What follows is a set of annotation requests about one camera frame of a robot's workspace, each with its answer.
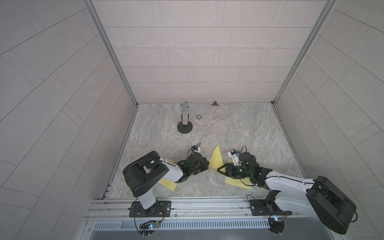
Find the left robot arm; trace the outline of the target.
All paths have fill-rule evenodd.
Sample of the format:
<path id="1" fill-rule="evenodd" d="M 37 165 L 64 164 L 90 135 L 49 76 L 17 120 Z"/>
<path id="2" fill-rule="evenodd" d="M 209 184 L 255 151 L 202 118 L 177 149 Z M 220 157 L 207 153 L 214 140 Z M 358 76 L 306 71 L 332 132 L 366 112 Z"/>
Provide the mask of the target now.
<path id="1" fill-rule="evenodd" d="M 192 152 L 185 160 L 169 163 L 156 151 L 152 151 L 123 169 L 123 176 L 133 196 L 144 210 L 154 210 L 158 201 L 152 188 L 161 180 L 183 183 L 191 175 L 197 175 L 209 168 L 210 162 L 199 152 Z"/>

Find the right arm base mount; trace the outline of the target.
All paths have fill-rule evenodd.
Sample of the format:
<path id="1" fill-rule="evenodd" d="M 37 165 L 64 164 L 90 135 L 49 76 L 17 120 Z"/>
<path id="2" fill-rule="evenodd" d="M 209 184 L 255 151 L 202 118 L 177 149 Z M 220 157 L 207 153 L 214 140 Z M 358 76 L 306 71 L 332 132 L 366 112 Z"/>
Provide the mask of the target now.
<path id="1" fill-rule="evenodd" d="M 283 211 L 275 203 L 276 196 L 280 191 L 270 191 L 265 199 L 255 199 L 247 195 L 246 199 L 250 204 L 253 216 L 291 216 L 292 211 Z"/>

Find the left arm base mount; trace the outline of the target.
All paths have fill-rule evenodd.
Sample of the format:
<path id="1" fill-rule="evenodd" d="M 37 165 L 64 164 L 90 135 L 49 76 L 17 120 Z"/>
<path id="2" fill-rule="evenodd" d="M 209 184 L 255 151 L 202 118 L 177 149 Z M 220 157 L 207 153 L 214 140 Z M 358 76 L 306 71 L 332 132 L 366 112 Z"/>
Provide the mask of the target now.
<path id="1" fill-rule="evenodd" d="M 169 217 L 171 211 L 171 201 L 157 201 L 153 206 L 144 209 L 139 201 L 134 201 L 129 208 L 130 218 L 155 218 Z"/>

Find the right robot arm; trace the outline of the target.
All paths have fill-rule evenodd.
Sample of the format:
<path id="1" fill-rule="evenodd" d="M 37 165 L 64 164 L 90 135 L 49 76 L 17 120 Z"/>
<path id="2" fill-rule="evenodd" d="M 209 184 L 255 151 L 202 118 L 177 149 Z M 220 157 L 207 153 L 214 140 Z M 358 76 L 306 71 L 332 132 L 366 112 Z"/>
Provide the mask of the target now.
<path id="1" fill-rule="evenodd" d="M 235 152 L 237 163 L 226 163 L 217 171 L 234 180 L 249 180 L 250 187 L 268 190 L 264 200 L 251 200 L 257 215 L 269 215 L 270 222 L 297 213 L 319 220 L 331 231 L 344 235 L 358 220 L 356 204 L 328 178 L 303 179 L 287 176 L 261 167 L 248 152 Z"/>

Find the yellow square paper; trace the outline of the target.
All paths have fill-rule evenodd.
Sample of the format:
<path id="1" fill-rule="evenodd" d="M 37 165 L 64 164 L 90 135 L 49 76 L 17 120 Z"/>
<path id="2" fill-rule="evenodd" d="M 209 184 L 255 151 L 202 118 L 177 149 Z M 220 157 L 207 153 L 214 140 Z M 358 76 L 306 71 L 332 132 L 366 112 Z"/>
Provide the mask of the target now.
<path id="1" fill-rule="evenodd" d="M 213 168 L 215 171 L 217 171 L 219 168 L 221 168 L 224 165 L 221 150 L 220 150 L 219 146 L 217 146 L 214 149 L 209 162 L 210 162 L 210 167 Z"/>

